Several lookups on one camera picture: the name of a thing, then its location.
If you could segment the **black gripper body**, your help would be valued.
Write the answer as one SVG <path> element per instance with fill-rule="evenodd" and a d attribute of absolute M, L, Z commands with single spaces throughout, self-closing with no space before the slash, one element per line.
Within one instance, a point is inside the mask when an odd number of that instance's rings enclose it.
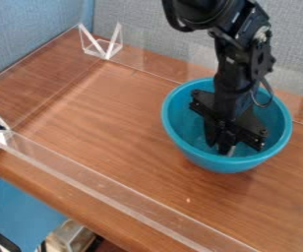
<path fill-rule="evenodd" d="M 228 128 L 237 134 L 237 144 L 243 143 L 255 151 L 263 148 L 267 129 L 254 114 L 251 107 L 234 120 L 230 120 L 224 119 L 212 109 L 212 92 L 192 89 L 190 97 L 188 109 L 202 117 L 202 122 L 206 117 L 211 117 L 219 122 L 220 130 Z"/>

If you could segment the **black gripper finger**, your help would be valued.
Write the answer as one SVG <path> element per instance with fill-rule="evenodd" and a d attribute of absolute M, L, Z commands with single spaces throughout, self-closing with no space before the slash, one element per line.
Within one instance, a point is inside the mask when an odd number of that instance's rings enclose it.
<path fill-rule="evenodd" d="M 216 138 L 218 153 L 227 156 L 231 148 L 237 145 L 237 134 L 228 129 L 223 128 L 219 131 Z"/>
<path fill-rule="evenodd" d="M 215 121 L 211 117 L 203 119 L 203 133 L 204 133 L 204 142 L 208 147 L 212 147 L 218 141 L 220 126 L 219 122 Z"/>

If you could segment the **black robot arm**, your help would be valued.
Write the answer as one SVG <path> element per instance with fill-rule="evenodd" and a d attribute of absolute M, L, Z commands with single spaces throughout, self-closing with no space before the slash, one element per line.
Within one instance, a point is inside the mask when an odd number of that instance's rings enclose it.
<path fill-rule="evenodd" d="M 269 15 L 255 0 L 160 0 L 166 20 L 179 32 L 204 30 L 214 39 L 218 61 L 211 92 L 192 90 L 188 108 L 203 118 L 204 142 L 228 156 L 239 143 L 265 146 L 266 127 L 254 108 L 265 75 L 275 62 L 270 53 Z"/>

